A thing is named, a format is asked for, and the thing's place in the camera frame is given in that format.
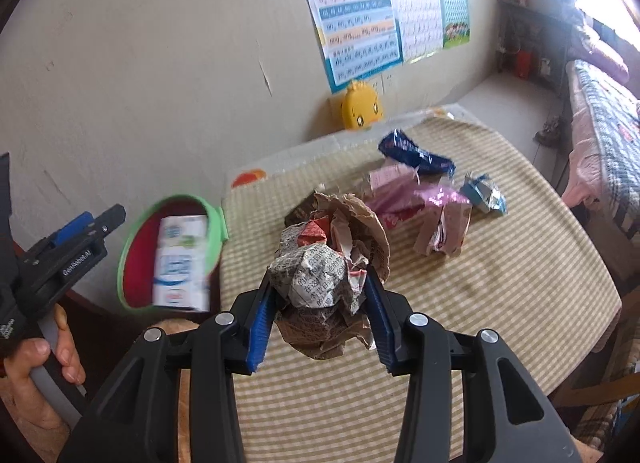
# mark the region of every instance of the metal screw cap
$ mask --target metal screw cap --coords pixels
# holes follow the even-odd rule
[[[147,342],[155,342],[156,340],[160,340],[162,336],[162,330],[159,328],[150,328],[145,331],[145,340]]]
[[[229,313],[228,311],[223,311],[222,313],[218,313],[216,315],[216,324],[220,324],[220,326],[227,326],[234,321],[234,315]]]
[[[426,326],[429,323],[429,319],[423,313],[412,313],[409,316],[409,322],[414,326]]]
[[[498,342],[498,334],[492,329],[483,329],[480,332],[480,338],[489,344],[495,344]]]

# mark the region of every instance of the yellow cartoon face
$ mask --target yellow cartoon face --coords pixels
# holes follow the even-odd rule
[[[342,122],[345,129],[368,128],[382,120],[384,113],[378,94],[369,84],[352,80],[342,101]]]

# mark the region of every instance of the beige tablecloth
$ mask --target beige tablecloth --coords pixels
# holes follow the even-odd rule
[[[447,329],[495,329],[551,392],[620,308],[604,263],[553,189],[498,133],[448,119],[406,131],[421,147],[453,158],[457,180],[467,170],[489,172],[509,215],[474,213],[456,259],[419,256],[412,250],[416,229],[392,231],[386,289]],[[367,170],[381,157],[376,147],[366,143],[231,191],[223,203],[230,237],[222,253],[223,309],[259,285],[287,212],[318,183]],[[274,327],[258,372],[234,382],[250,463],[393,461],[408,377],[387,375],[376,352],[355,340],[343,357],[313,361],[284,344]],[[459,375],[452,385],[454,457],[462,451]]]

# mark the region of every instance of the pillow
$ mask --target pillow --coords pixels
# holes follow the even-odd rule
[[[571,59],[582,59],[593,64],[620,84],[626,84],[629,80],[629,68],[620,54],[601,40],[589,26],[573,27],[569,56]]]

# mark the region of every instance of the floor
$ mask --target floor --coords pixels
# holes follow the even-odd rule
[[[552,182],[556,150],[544,148],[533,139],[546,119],[562,110],[561,101],[552,91],[502,72],[469,91],[458,103],[509,140]]]

